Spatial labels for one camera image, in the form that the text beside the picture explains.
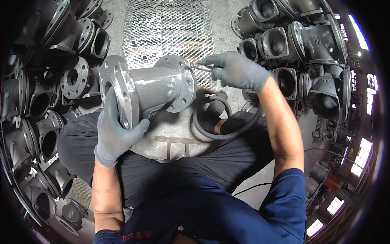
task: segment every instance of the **left hand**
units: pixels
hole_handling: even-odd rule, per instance
[[[144,137],[150,122],[143,119],[132,130],[122,128],[115,91],[107,93],[105,106],[97,119],[97,145],[95,158],[104,167],[115,167],[118,158]]]

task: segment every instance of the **factory window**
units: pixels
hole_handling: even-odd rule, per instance
[[[364,167],[367,164],[368,157],[370,155],[372,143],[362,138],[360,142],[359,152],[356,156],[355,163],[352,165],[351,172],[357,176],[360,176]]]
[[[328,212],[331,213],[331,215],[334,215],[343,205],[344,200],[340,200],[338,198],[333,199],[333,201],[330,203],[329,207],[326,209]]]
[[[376,91],[374,89],[371,89],[371,88],[367,88],[367,93],[370,93],[370,94],[376,94]]]
[[[369,88],[374,89],[375,91],[378,90],[378,82],[376,81],[376,75],[367,74],[367,83]]]
[[[351,70],[351,82],[352,82],[352,91],[356,91],[356,74],[355,74],[355,70]]]
[[[344,41],[348,42],[347,33],[345,32],[345,27],[343,24],[340,24],[340,31]]]
[[[374,96],[371,93],[367,93],[367,113],[370,115],[372,113],[373,101],[374,101]]]
[[[307,228],[307,235],[310,237],[313,236],[315,233],[317,233],[317,231],[322,228],[322,226],[324,226],[324,224],[317,219],[312,225],[310,225],[309,228]]]
[[[343,164],[344,163],[344,160],[345,160],[345,156],[347,155],[347,151],[348,151],[348,148],[346,148],[345,149],[345,152],[344,152],[344,158],[342,158],[342,160],[341,160],[341,164]]]
[[[368,50],[369,48],[368,48],[367,42],[365,41],[364,35],[363,35],[362,31],[360,30],[358,24],[356,24],[356,22],[353,19],[352,15],[349,14],[348,16],[349,16],[349,19],[352,22],[353,28],[355,29],[356,35],[358,36],[360,47],[362,49]]]

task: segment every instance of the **concrete floor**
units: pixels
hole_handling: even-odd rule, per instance
[[[208,0],[215,53],[236,51],[236,46],[240,42],[240,39],[233,34],[230,28],[230,21],[237,15],[237,12],[249,2],[250,0]],[[111,26],[107,29],[111,39],[108,55],[123,56],[122,39],[126,3],[127,0],[105,0],[102,5],[103,9],[110,9],[114,13],[114,20]],[[242,96],[241,90],[231,87],[221,88],[219,81],[218,88],[224,90],[228,94],[228,101],[233,112],[241,110],[242,106],[246,102],[245,98]],[[80,110],[83,114],[85,114],[93,112],[100,107],[102,106],[97,105],[91,107],[87,105],[85,108],[80,107]],[[155,136],[159,135],[167,137],[197,138],[204,141],[204,143],[200,145],[190,145],[190,155],[201,153],[209,146],[209,143],[207,142],[210,140],[202,137],[194,127],[190,126],[191,114],[191,108],[188,108],[178,114],[170,114],[165,111],[160,112],[151,121],[150,129],[146,133],[145,138],[134,146],[132,150],[151,159],[166,159],[167,143],[154,140]],[[312,131],[316,127],[317,116],[309,110],[301,116],[298,122],[301,128],[305,149],[323,147],[323,145],[315,143],[311,136]],[[183,156],[184,144],[172,143],[169,159]],[[306,173],[308,173],[318,158],[319,151],[317,150],[312,150],[305,154]],[[273,179],[273,168],[274,161],[269,163],[263,170],[255,174],[253,177],[245,180],[237,188],[235,193],[245,190],[253,185],[271,182]],[[268,191],[269,185],[265,185],[253,188],[238,195],[237,197],[248,203],[251,207],[259,209]]]

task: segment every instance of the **forearm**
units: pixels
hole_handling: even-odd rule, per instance
[[[120,229],[124,215],[117,171],[115,167],[103,167],[97,160],[92,180],[92,206],[96,232]]]
[[[303,171],[303,142],[298,122],[275,79],[269,77],[259,93],[275,155],[275,177],[288,168]]]

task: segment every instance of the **navy blue t-shirt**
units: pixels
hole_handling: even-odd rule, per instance
[[[170,244],[176,233],[196,243],[303,243],[305,175],[280,173],[256,211],[199,174],[169,177],[134,210],[117,233],[101,230],[94,244]]]

